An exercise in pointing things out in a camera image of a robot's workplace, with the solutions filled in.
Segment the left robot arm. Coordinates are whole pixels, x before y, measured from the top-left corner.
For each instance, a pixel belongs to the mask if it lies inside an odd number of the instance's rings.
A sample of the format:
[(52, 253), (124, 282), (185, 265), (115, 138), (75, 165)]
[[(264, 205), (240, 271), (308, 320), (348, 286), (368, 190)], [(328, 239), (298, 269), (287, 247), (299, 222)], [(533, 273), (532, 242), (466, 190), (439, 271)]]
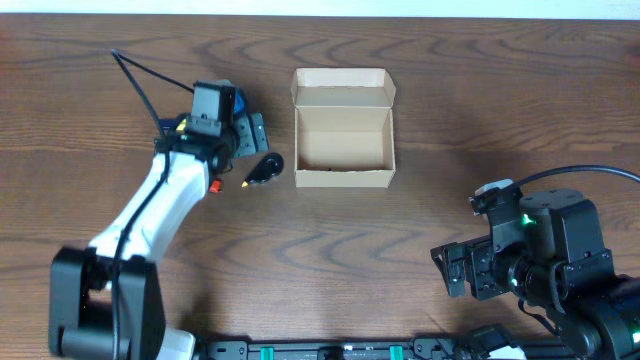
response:
[(198, 359), (197, 338), (166, 324), (158, 265), (192, 208), (235, 158), (269, 148), (260, 114), (228, 80), (198, 81), (190, 112), (165, 129), (137, 192), (84, 250), (63, 247), (50, 274), (48, 344), (71, 359)]

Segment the blue plastic case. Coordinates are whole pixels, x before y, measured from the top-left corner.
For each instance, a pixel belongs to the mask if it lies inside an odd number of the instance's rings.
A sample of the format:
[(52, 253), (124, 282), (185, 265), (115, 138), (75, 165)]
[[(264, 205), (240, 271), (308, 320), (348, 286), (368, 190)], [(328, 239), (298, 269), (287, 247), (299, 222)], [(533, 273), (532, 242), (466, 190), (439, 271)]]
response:
[(234, 115), (242, 116), (247, 110), (247, 99), (244, 91), (238, 88), (235, 91)]

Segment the black tape dispenser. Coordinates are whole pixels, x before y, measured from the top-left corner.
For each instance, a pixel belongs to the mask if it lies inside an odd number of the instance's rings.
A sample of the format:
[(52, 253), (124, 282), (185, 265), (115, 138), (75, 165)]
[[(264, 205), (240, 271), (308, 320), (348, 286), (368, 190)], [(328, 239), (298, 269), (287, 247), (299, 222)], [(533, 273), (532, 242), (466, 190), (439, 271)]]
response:
[(284, 169), (284, 158), (279, 153), (265, 155), (245, 177), (242, 187), (263, 184), (279, 176)]

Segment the brown cardboard box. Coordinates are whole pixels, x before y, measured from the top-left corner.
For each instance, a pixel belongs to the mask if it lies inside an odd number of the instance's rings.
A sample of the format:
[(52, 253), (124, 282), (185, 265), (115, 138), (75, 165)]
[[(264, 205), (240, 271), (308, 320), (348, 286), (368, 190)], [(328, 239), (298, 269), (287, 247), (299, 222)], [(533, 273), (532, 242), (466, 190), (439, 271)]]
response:
[(387, 188), (396, 87), (383, 68), (298, 68), (292, 79), (299, 188)]

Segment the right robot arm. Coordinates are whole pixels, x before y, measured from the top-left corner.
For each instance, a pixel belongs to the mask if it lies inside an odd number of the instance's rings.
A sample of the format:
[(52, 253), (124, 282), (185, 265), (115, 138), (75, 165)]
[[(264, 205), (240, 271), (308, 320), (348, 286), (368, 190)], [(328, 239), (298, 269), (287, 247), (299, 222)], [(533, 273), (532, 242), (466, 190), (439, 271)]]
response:
[(450, 297), (514, 294), (583, 359), (639, 356), (639, 281), (618, 275), (594, 203), (571, 189), (496, 192), (488, 235), (432, 249)]

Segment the red stapler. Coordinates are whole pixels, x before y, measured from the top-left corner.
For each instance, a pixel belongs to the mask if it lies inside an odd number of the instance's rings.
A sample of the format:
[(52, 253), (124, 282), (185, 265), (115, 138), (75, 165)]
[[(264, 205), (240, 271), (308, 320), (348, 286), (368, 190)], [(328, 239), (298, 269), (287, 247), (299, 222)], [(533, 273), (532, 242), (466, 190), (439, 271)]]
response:
[(213, 180), (211, 186), (209, 187), (210, 193), (221, 193), (223, 191), (223, 180), (216, 178)]

